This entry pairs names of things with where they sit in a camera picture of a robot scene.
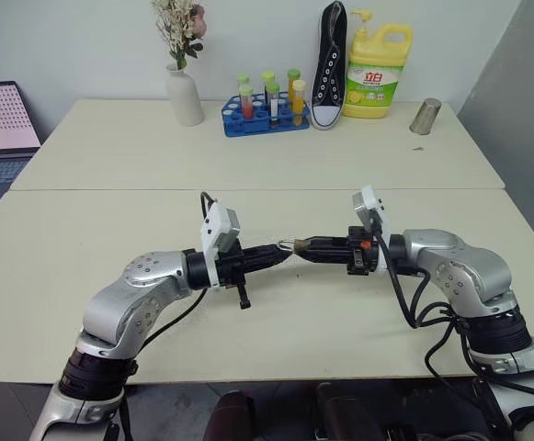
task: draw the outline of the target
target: test tube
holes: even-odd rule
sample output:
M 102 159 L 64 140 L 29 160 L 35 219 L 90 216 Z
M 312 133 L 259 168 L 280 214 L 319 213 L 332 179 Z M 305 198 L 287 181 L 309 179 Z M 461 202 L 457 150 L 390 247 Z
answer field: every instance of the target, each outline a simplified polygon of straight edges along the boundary
M 241 85 L 240 89 L 240 106 L 242 106 L 242 115 L 246 119 L 252 118 L 252 86 Z
M 240 73 L 238 77 L 236 78 L 238 86 L 236 86 L 236 90 L 238 90 L 238 96 L 240 96 L 240 86 L 241 85 L 248 85 L 250 83 L 250 78 L 246 73 Z
M 301 73 L 298 69 L 289 69 L 287 71 L 287 78 L 289 79 L 289 85 L 287 87 L 287 96 L 289 97 L 289 102 L 293 102 L 293 96 L 295 95 L 293 93 L 293 82 L 295 80 L 299 80 L 301 76 Z
M 265 107 L 267 107 L 267 84 L 271 81 L 275 81 L 275 73 L 273 71 L 264 71 L 261 76 L 263 77 L 263 83 L 265 84 Z
M 270 115 L 270 127 L 278 125 L 278 91 L 280 87 L 274 81 L 267 84 L 268 114 Z
M 303 80 L 295 80 L 293 82 L 293 113 L 303 113 L 303 94 L 305 93 L 305 82 Z M 293 117 L 293 124 L 300 126 L 303 122 L 303 115 Z

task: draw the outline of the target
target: green label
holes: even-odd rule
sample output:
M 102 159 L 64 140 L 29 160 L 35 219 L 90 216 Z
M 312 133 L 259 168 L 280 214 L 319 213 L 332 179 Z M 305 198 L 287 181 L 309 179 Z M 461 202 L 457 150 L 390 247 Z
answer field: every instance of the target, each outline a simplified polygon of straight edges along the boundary
M 348 64 L 347 103 L 353 106 L 389 106 L 403 66 Z

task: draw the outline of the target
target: yellow liquid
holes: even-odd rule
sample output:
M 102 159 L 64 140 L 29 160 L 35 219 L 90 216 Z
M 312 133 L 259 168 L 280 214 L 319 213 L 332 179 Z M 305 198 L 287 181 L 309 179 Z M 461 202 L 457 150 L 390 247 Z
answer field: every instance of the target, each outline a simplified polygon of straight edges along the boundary
M 293 82 L 295 80 L 289 80 L 289 85 L 287 86 L 287 96 L 289 97 L 289 102 L 293 102 L 293 98 L 295 97 L 295 91 L 293 90 Z
M 293 94 L 293 113 L 302 113 L 303 111 L 303 96 Z M 303 122 L 303 117 L 293 117 L 293 124 L 300 126 Z

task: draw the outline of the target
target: white table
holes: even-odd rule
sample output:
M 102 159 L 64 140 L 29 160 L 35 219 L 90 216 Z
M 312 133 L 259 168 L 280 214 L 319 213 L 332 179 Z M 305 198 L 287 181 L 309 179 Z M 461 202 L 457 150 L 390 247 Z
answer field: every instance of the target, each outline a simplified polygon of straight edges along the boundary
M 213 192 L 236 209 L 243 246 L 358 225 L 351 191 Z M 534 233 L 503 190 L 380 190 L 393 230 L 440 228 L 499 253 L 534 335 Z M 0 380 L 52 382 L 74 347 L 89 299 L 137 254 L 199 249 L 194 191 L 16 191 L 0 203 Z M 133 382 L 427 376 L 423 355 L 442 335 L 411 330 L 387 277 L 292 257 L 248 276 L 252 308 L 211 292 L 139 356 Z M 411 295 L 418 279 L 403 277 Z M 174 303 L 176 317 L 197 297 Z M 442 300 L 428 287 L 422 303 Z M 436 356 L 467 374 L 452 338 Z
M 502 188 L 448 104 L 432 132 L 409 131 L 417 103 L 331 130 L 226 138 L 222 103 L 177 124 L 167 101 L 80 100 L 13 189 Z

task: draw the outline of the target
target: bottle handle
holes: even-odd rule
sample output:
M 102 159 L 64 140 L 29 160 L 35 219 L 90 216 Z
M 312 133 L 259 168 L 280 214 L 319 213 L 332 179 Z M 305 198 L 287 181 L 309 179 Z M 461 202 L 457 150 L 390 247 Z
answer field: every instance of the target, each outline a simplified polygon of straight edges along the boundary
M 386 39 L 389 34 L 402 34 L 404 39 L 401 43 L 387 41 Z M 401 49 L 403 55 L 406 55 L 410 50 L 410 47 L 412 46 L 412 38 L 412 28 L 410 28 L 408 25 L 398 25 L 392 23 L 384 25 L 373 37 L 375 40 L 374 43 L 392 45 L 395 48 Z

